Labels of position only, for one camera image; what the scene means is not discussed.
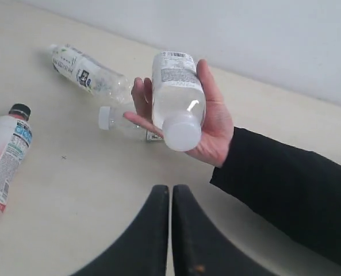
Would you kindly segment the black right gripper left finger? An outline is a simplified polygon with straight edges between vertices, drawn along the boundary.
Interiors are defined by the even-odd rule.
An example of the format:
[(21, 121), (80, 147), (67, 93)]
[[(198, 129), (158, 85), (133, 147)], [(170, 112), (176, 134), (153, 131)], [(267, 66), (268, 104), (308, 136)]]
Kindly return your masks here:
[(101, 255), (75, 275), (165, 275), (168, 250), (169, 189), (155, 185), (143, 207)]

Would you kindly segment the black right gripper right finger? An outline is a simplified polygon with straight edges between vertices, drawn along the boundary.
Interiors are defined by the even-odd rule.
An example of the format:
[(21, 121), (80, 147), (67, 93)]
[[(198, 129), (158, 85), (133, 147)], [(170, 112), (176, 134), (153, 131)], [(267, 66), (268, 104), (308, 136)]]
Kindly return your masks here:
[(175, 185), (172, 198), (175, 275), (290, 275), (248, 256), (213, 224), (187, 185)]

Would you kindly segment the person's open hand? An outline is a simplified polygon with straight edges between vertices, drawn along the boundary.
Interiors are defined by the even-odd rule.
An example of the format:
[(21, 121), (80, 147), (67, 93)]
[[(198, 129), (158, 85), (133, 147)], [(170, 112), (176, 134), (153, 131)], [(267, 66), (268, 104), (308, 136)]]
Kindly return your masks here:
[[(210, 71), (205, 59), (197, 63), (197, 76), (202, 84), (206, 99), (206, 116), (202, 127), (202, 136), (198, 145), (187, 154), (214, 167), (225, 162), (229, 144), (233, 137), (234, 124), (223, 95)], [(128, 121), (159, 136), (163, 133), (152, 123), (152, 81), (150, 78), (135, 78), (131, 91), (135, 112), (125, 112)]]

